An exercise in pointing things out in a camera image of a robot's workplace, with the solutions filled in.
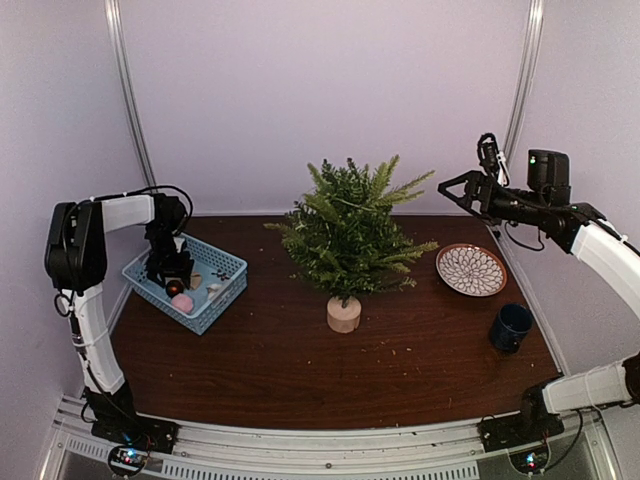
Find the dark red bauble ornament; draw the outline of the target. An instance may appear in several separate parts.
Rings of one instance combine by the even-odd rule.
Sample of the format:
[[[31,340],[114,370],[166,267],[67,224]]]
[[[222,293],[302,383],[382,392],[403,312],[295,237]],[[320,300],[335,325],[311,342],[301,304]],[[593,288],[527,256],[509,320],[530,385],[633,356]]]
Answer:
[[[180,280],[170,280],[166,284],[165,292],[170,298],[174,298],[184,292],[184,285]]]

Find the pink pompom ornament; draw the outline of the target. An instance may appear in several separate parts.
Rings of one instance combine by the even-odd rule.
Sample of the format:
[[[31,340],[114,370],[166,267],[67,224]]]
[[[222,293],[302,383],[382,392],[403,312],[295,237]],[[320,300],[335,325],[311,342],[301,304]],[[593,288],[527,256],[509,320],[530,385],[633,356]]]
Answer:
[[[190,314],[194,309],[193,299],[184,293],[179,293],[171,299],[171,305],[184,314]]]

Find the white fluffy ornament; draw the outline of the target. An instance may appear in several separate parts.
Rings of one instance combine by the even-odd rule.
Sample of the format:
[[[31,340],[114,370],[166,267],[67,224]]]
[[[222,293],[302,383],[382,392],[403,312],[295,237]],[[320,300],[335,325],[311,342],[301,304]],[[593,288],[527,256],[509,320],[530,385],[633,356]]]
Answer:
[[[208,300],[213,301],[221,293],[223,285],[221,283],[212,283],[206,289]]]

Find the small green christmas tree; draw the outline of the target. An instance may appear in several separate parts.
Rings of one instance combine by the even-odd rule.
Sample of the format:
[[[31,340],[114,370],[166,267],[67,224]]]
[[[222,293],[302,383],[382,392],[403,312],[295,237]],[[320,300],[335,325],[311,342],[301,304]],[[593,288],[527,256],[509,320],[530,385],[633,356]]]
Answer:
[[[419,186],[435,174],[394,186],[399,162],[394,155],[375,168],[351,158],[344,166],[309,163],[314,188],[281,222],[264,225],[280,234],[297,275],[343,305],[352,297],[415,287],[410,266],[438,248],[434,240],[415,242],[393,219],[394,207],[422,196]]]

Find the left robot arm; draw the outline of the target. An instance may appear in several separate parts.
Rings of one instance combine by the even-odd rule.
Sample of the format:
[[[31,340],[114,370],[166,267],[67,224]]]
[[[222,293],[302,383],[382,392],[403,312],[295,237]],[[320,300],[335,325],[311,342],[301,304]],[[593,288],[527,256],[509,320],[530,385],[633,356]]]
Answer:
[[[106,326],[102,301],[106,235],[144,226],[150,245],[148,280],[161,288],[171,281],[189,286],[194,261],[179,237],[192,213],[189,195],[170,185],[63,202],[53,211],[44,264],[57,291],[55,308],[69,321],[96,421],[123,444],[137,442],[149,426],[135,411]]]

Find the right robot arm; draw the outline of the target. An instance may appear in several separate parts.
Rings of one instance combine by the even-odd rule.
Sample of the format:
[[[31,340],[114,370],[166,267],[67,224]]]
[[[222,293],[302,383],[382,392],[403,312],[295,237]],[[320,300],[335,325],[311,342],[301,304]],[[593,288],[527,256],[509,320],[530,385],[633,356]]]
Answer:
[[[528,187],[521,190],[499,181],[496,147],[481,145],[477,153],[481,168],[440,183],[440,194],[487,223],[536,227],[597,273],[632,312],[639,311],[639,251],[595,207],[571,202],[567,154],[530,150]],[[638,402],[639,357],[633,355],[530,388],[523,395],[512,430],[519,440],[530,442],[564,412]]]

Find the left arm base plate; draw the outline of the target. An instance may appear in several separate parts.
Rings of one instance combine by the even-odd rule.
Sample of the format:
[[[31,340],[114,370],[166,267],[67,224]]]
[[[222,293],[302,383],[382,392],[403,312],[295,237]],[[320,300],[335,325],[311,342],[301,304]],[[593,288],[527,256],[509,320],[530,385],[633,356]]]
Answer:
[[[137,450],[171,454],[179,425],[168,420],[116,413],[99,414],[91,427],[93,436]]]

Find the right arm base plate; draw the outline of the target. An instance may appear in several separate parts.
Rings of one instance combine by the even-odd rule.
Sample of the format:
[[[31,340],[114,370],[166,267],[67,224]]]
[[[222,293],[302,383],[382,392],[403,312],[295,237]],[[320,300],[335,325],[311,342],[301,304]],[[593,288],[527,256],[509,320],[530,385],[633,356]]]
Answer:
[[[564,424],[558,415],[543,415],[531,420],[521,412],[502,417],[483,418],[477,429],[486,453],[512,449],[564,432]]]

